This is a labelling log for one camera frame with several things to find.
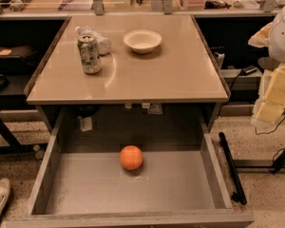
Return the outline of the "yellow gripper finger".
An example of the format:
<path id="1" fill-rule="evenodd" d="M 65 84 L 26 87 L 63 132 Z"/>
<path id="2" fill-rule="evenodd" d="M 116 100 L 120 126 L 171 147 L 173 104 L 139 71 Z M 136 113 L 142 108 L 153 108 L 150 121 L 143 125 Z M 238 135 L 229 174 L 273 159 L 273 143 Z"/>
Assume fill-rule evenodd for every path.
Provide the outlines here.
<path id="1" fill-rule="evenodd" d="M 276 124 L 284 111 L 285 64 L 279 64 L 273 71 L 264 70 L 251 123 L 252 125 Z"/>
<path id="2" fill-rule="evenodd" d="M 268 23 L 255 33 L 249 40 L 248 45 L 255 48 L 266 48 L 269 46 L 269 35 L 272 23 Z"/>

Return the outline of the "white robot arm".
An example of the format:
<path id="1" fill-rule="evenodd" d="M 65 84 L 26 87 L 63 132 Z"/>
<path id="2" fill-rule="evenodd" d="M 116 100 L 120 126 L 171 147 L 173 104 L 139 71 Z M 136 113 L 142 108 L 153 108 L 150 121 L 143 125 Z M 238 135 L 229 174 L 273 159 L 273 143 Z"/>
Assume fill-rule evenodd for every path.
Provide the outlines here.
<path id="1" fill-rule="evenodd" d="M 269 84 L 256 106 L 256 119 L 275 123 L 285 110 L 285 6 L 274 21 L 253 35 L 248 44 L 255 48 L 266 47 L 269 56 L 279 62 L 270 74 Z"/>

